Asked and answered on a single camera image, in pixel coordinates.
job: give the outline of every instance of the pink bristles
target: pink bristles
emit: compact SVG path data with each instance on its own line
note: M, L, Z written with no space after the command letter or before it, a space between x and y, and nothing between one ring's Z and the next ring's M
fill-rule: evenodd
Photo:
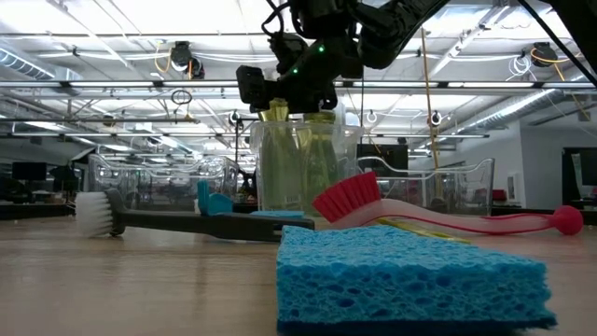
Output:
M341 181L317 196L312 205L333 223L369 203L382 198L375 173L357 175Z

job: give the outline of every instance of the black brush handle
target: black brush handle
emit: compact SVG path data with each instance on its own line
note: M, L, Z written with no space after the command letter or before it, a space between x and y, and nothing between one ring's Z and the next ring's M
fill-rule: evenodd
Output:
M114 227L121 231L124 231L126 226L131 226L154 230L203 233L222 239L280 242L284 225L315 229L315 224L310 219L233 213L208 217L193 213L128 210L124 207L119 192L108 190L106 195L112 206Z

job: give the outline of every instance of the desk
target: desk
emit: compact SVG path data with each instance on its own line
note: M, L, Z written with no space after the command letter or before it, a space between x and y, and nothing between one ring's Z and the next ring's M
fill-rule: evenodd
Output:
M472 238L548 264L556 331L597 329L597 229ZM68 218L0 222L0 335L275 335L277 245L127 229L81 239Z

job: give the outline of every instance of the white ceiling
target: white ceiling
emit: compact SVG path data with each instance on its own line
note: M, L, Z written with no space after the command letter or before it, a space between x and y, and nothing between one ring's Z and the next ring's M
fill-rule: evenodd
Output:
M382 4L385 1L372 1ZM195 52L212 54L212 59L201 59L208 79L233 79L236 68L241 63L214 60L227 55L271 55L267 37L261 33L260 25L271 9L265 0L67 0L64 3L68 11L120 56L147 55L156 52L159 42L165 52L176 40L188 40ZM424 27L430 33L427 49L430 54L441 55L456 43L463 32L475 28L479 19L491 8L492 1L452 1L428 21ZM532 2L548 25L562 38L572 52L577 47L565 30L558 16L549 11L542 2ZM271 30L277 29L274 21ZM286 30L292 32L289 21ZM79 52L96 52L109 56L105 47L98 40L88 36L79 23L61 13L46 0L2 0L0 2L0 40L12 47L26 51L42 62L56 64L77 71L85 79L142 79L153 78L157 73L153 60L130 61L127 68L118 60L100 60L82 56L51 57L49 55L70 52L77 47ZM549 41L543 30L531 20L524 9L519 8L491 30L480 33L459 56L483 55L499 56L519 54L529 49L534 42ZM408 43L403 54L417 52L422 45L419 34ZM159 60L165 66L165 59ZM435 80L486 80L503 81L511 77L508 71L510 60L491 62L449 62L432 79ZM433 68L437 60L430 59ZM272 68L275 62L246 63L262 68ZM564 70L571 64L564 63ZM532 71L539 79L554 78L553 68L536 68ZM171 69L162 74L166 79L179 79L181 74ZM12 71L0 68L0 77L7 80L23 79ZM377 71L367 69L365 79L385 80L421 80L423 79L423 61L421 58L398 59L387 69ZM360 109L361 95L353 94L352 101L345 92L338 92L347 108ZM462 121L482 112L483 108L505 99L501 96L472 95L432 95L432 108L444 115L451 115L452 123ZM206 99L205 103L225 120L226 113L232 110L246 111L248 106L238 99ZM43 101L43 104L65 109L64 102ZM93 110L85 110L81 116L89 116L99 111L126 110L129 116L157 115L163 113L156 101L140 100L104 100L94 105ZM379 130L418 132L426 127L427 102L421 94L402 96L398 94L366 94L365 110L374 110L382 114L395 114L380 118ZM208 126L218 127L213 118L207 117L204 106L192 103L188 112L196 115ZM184 128L168 126L163 129Z

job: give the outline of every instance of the ceiling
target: ceiling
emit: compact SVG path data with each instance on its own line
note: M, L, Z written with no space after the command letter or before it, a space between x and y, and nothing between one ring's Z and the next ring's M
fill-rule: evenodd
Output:
M0 2L0 42L24 52L33 62L71 69L85 80L157 80L159 77L167 80L184 79L172 67L162 73L155 65L157 61L160 67L166 67L167 60L161 55L167 52L174 41L179 40L191 43L205 68L206 79L234 79L236 68L241 64L262 68L274 68L276 65L267 37L260 29L261 23L271 14L271 8L265 0L145 0L142 8L140 1L67 0L63 1L67 13L61 12L51 1ZM366 1L374 5L384 2ZM538 80L556 80L557 74L553 67L532 66L523 76L512 75L513 62L523 50L528 53L534 42L548 42L549 39L521 7L513 7L506 12L505 18L488 25L486 30L479 30L479 21L492 10L492 3L455 0L424 24L427 31L426 49L430 55L428 65L429 69L435 70L430 79L533 80L532 72ZM557 14L545 3L531 3L566 46L577 53L574 40ZM270 30L277 28L278 23L274 21ZM291 24L287 24L285 29L292 32ZM466 38L471 32L473 37ZM459 41L464 43L459 47L460 50L453 52L448 61L442 63L441 56L453 49ZM421 47L422 39L417 34L391 66L384 70L366 69L365 80L424 80L423 58L416 57ZM73 54L74 49L80 56ZM570 63L561 64L565 74L573 70L571 66ZM3 66L0 66L0 78L31 80ZM35 91L14 92L35 98ZM357 92L338 92L348 111L360 112L361 101L364 99L364 110L376 113L375 122L365 121L371 132L413 133L423 133L427 129L427 98L422 93L366 92L363 97ZM430 100L432 109L450 116L449 120L444 119L442 125L449 129L458 122L481 115L486 108L506 98L507 95L496 93L479 95L463 91L432 94ZM88 101L89 99L73 100L72 108L80 109L77 115L81 118L100 117L110 113L128 118L166 118L176 109L176 105L168 99L163 102L168 109L167 115L164 106L155 99L103 99L84 106ZM67 107L66 100L44 99L38 103L54 111L63 112ZM187 111L180 110L178 113L182 116L188 112L193 118L200 120L200 124L157 123L152 128L165 133L176 130L223 133L227 131L227 117L233 110L248 113L248 106L233 95L227 99L220 96L196 99L187 107ZM552 109L542 111L541 115L554 113L560 112ZM89 127L100 132L114 131L98 128L97 124L90 124ZM214 140L181 141L186 141L190 147L201 144L214 150L226 148L226 145Z

